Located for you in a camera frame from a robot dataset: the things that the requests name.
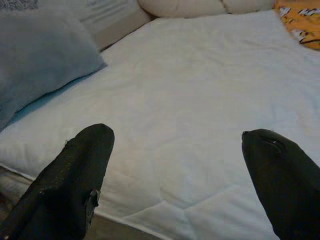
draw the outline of light blue pillow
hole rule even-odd
[[[27,104],[106,66],[90,34],[67,10],[4,10],[8,6],[1,9],[1,3],[0,132]]]

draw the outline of pillow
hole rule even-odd
[[[141,7],[157,17],[193,18],[226,13],[220,0],[139,0]]]
[[[319,0],[277,0],[275,10],[287,31],[302,46],[320,51]]]
[[[246,14],[272,9],[274,0],[223,0],[230,14]]]
[[[0,8],[0,131],[25,105],[106,66],[90,34],[68,11],[4,8]]]
[[[151,21],[137,0],[38,0],[38,5],[54,6],[57,1],[73,13],[101,49]]]

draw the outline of bed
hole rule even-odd
[[[115,145],[97,215],[161,239],[278,239],[241,135],[274,130],[320,164],[319,52],[266,10],[157,18],[101,56],[108,67],[15,115],[0,165],[31,182],[67,140],[104,123]]]

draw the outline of orange fabric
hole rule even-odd
[[[300,44],[320,51],[320,0],[276,0],[275,10]]]

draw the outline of cream pillow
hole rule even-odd
[[[220,0],[138,0],[141,7],[157,17],[193,18],[224,14]]]
[[[274,2],[274,0],[223,0],[225,8],[230,14],[246,14],[270,10]]]

